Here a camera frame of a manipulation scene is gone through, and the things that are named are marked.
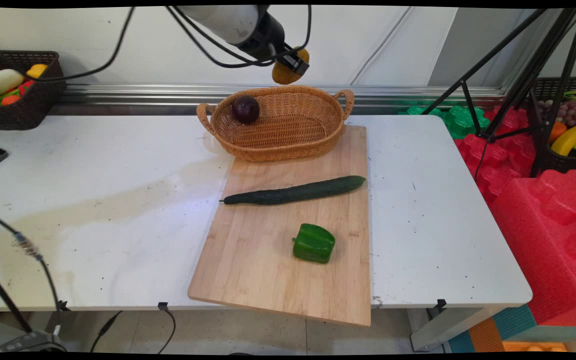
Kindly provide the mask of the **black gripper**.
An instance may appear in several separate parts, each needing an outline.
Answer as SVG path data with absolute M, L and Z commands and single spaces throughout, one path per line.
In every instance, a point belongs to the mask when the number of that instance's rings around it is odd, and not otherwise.
M 267 11 L 258 11 L 252 30 L 234 46 L 261 63 L 276 60 L 281 55 L 282 66 L 289 75 L 302 76 L 310 67 L 308 52 L 293 52 L 285 42 L 285 31 L 281 23 Z

